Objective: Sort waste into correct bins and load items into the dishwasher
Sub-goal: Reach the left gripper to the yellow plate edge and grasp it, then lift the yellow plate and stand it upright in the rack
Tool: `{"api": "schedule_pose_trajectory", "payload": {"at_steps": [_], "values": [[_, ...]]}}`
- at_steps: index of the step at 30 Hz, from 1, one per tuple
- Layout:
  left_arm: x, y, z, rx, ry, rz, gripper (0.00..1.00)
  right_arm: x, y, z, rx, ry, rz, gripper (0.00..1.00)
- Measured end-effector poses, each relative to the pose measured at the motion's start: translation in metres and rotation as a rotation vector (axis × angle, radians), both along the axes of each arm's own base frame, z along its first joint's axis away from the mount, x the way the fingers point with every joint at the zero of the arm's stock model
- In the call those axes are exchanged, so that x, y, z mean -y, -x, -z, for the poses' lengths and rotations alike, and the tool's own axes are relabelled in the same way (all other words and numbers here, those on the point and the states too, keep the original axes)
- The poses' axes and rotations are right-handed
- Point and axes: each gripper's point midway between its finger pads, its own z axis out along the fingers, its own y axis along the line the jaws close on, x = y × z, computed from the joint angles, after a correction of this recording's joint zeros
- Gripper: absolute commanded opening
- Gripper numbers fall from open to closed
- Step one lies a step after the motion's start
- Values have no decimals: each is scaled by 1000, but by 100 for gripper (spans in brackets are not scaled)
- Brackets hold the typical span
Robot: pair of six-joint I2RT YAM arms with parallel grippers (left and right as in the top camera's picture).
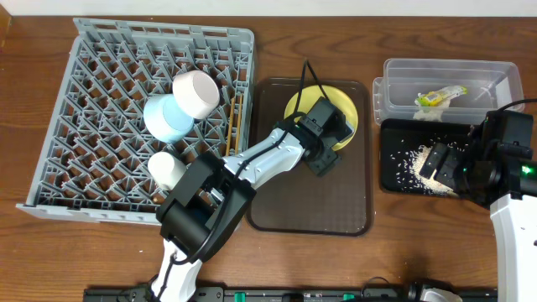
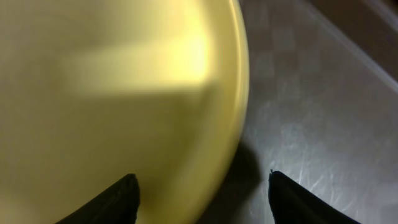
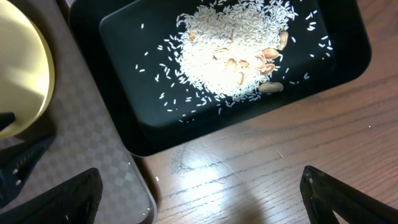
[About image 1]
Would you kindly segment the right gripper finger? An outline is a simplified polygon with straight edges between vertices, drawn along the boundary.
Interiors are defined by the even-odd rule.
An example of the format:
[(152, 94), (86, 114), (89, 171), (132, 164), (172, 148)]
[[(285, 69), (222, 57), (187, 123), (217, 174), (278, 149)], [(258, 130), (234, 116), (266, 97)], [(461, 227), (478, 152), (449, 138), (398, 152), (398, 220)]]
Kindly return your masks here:
[(443, 165), (449, 153), (449, 148), (443, 143), (436, 143), (430, 149), (427, 157), (420, 169), (419, 175), (430, 179), (434, 173)]
[(444, 161), (436, 170), (434, 180), (453, 191), (457, 191), (456, 168), (458, 164), (457, 156), (454, 153), (448, 153)]

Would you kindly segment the yellow round plate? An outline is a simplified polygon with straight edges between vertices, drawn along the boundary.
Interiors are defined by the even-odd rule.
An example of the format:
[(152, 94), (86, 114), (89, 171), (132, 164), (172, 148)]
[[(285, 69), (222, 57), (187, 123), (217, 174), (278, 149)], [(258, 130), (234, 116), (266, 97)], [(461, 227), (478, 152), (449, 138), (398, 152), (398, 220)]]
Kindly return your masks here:
[[(323, 85), (324, 92), (333, 105), (339, 108), (346, 117), (346, 123), (352, 127), (352, 133), (347, 136), (342, 142), (336, 143), (332, 149), (338, 151), (344, 148), (354, 137), (358, 128), (358, 113), (357, 109), (348, 94), (334, 87)], [(319, 86), (308, 86), (301, 92), (300, 104), (298, 111), (307, 113), (315, 104), (315, 102), (323, 96)]]

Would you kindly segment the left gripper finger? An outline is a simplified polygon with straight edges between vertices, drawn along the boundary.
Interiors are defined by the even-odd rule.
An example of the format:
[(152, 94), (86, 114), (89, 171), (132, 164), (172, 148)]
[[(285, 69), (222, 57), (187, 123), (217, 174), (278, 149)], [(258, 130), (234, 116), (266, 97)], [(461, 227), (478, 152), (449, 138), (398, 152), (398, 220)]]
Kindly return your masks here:
[(351, 125), (346, 116), (341, 113), (336, 115), (336, 130), (335, 137), (338, 143), (343, 143), (352, 137), (354, 134), (354, 127)]
[(322, 177), (332, 170), (341, 161), (341, 156), (337, 153), (323, 153), (315, 159), (307, 161), (310, 170), (318, 177)]

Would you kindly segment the wooden chopstick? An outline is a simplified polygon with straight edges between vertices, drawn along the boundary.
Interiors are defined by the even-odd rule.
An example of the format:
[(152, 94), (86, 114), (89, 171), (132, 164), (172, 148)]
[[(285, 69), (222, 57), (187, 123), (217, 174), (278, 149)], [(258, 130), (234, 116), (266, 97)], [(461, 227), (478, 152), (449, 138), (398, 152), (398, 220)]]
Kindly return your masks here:
[(229, 156), (231, 151), (231, 142), (232, 142), (232, 129), (233, 129), (233, 120), (235, 115), (235, 104), (236, 104), (236, 97), (233, 97), (231, 100), (231, 106), (230, 106), (230, 115), (228, 118), (228, 126), (227, 126), (227, 142), (226, 142), (226, 156)]
[(236, 138), (235, 138), (235, 146), (234, 146), (234, 153), (239, 154), (239, 145), (240, 145), (240, 137), (241, 137), (241, 126), (242, 126), (242, 108), (243, 108), (243, 94), (239, 95), (239, 108), (238, 108), (238, 116), (237, 116), (237, 126), (236, 126)]

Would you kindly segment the light blue saucer plate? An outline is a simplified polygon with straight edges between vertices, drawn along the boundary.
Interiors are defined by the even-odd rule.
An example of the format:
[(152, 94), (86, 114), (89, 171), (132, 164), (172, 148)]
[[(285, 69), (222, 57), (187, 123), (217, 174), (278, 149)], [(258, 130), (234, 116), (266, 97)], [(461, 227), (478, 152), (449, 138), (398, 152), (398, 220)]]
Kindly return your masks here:
[(179, 142), (195, 123), (178, 106), (173, 94), (150, 96), (143, 109), (143, 120), (148, 131), (164, 143)]

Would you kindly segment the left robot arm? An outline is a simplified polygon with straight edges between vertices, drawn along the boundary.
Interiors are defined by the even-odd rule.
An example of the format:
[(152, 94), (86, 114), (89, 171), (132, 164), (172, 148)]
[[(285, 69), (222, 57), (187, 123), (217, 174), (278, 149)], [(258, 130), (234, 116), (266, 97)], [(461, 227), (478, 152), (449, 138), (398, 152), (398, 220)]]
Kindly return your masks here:
[(357, 131), (351, 101), (320, 96), (305, 112), (294, 109), (260, 143), (240, 154), (200, 155), (156, 211), (164, 258), (150, 285), (150, 301), (187, 301), (201, 265), (234, 233), (261, 185), (304, 162), (321, 177), (341, 159), (337, 150)]

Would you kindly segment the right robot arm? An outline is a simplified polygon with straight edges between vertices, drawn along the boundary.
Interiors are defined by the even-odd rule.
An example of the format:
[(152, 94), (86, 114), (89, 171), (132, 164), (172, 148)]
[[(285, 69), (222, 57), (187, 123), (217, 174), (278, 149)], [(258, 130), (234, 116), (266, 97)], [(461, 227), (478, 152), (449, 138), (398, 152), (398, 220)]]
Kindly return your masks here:
[(458, 151), (436, 143), (420, 175), (490, 211), (498, 255), (498, 298), (536, 299), (534, 119), (505, 108), (487, 113)]

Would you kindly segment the white paper scrap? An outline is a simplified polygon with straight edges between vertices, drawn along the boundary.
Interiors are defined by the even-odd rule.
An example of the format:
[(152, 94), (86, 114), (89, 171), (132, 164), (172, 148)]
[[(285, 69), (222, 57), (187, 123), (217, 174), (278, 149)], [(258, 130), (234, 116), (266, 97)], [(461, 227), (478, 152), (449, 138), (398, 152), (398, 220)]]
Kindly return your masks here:
[(413, 115), (413, 119), (427, 122), (441, 122), (444, 110), (444, 107), (420, 107)]

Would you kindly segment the white plastic cup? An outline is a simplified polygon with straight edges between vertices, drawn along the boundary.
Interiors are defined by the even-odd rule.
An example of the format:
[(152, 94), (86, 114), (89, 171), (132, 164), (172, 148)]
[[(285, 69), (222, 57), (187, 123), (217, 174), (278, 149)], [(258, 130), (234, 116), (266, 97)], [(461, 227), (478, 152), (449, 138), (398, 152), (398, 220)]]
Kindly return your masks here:
[(186, 165), (167, 152), (158, 152), (148, 161), (149, 173), (163, 190), (172, 190), (187, 170)]

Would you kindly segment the green snack wrapper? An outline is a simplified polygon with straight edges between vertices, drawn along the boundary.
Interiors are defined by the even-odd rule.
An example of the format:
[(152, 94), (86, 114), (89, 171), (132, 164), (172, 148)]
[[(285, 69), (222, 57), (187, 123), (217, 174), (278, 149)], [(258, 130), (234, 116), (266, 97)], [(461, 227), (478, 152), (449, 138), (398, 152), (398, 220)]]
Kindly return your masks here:
[(464, 86), (446, 86), (438, 91), (418, 94), (414, 102), (421, 107), (438, 107), (442, 102), (467, 94)]

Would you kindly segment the white pink bowl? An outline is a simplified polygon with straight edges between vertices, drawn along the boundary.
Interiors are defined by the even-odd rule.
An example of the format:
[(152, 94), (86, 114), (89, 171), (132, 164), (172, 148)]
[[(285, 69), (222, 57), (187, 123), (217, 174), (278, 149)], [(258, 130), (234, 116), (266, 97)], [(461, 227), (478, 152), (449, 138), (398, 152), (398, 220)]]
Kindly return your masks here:
[(172, 92), (178, 106), (194, 119), (207, 118), (219, 106), (219, 89), (204, 71), (177, 75), (172, 82)]

